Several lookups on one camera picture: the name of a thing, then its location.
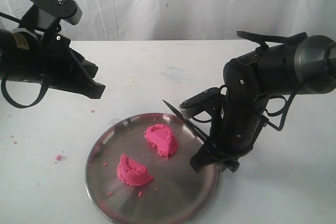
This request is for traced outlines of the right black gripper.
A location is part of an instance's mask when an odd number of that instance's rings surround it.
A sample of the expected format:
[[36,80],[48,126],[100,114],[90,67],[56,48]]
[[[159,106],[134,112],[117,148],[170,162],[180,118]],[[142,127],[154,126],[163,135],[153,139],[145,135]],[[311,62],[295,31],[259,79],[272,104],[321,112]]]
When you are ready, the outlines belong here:
[[269,95],[253,99],[228,91],[208,90],[207,106],[212,109],[212,125],[207,143],[191,157],[195,172],[212,164],[221,163],[220,172],[239,169],[239,158],[253,149],[253,145],[266,122],[262,114],[270,100]]

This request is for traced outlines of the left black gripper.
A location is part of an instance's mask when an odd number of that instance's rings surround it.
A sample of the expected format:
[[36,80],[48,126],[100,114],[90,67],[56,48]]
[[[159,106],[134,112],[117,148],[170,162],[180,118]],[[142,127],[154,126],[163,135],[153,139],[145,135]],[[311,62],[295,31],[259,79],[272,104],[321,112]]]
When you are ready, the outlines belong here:
[[53,89],[79,93],[90,99],[100,99],[106,86],[94,81],[98,66],[70,48],[71,40],[57,36],[42,45],[40,36],[25,35],[30,58],[24,63],[23,80],[31,83],[49,81]]

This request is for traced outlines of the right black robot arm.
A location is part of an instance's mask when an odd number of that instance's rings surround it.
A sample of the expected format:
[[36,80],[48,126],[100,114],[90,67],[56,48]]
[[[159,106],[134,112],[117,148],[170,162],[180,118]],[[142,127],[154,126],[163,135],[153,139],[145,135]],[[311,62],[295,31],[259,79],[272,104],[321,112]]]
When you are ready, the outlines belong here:
[[238,31],[237,36],[258,44],[245,55],[231,59],[223,69],[223,87],[210,88],[181,104],[186,118],[205,111],[211,116],[206,141],[191,158],[200,172],[205,166],[224,163],[231,171],[247,155],[271,117],[284,127],[298,94],[326,94],[335,89],[335,42],[323,35],[299,33],[290,37]]

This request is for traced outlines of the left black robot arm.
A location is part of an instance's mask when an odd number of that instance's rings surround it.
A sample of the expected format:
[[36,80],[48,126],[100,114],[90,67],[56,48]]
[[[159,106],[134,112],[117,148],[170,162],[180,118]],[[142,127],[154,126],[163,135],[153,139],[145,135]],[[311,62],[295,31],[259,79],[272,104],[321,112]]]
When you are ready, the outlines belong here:
[[98,67],[55,34],[44,41],[25,28],[1,30],[1,77],[8,81],[47,83],[51,89],[101,98],[105,85],[94,81]]

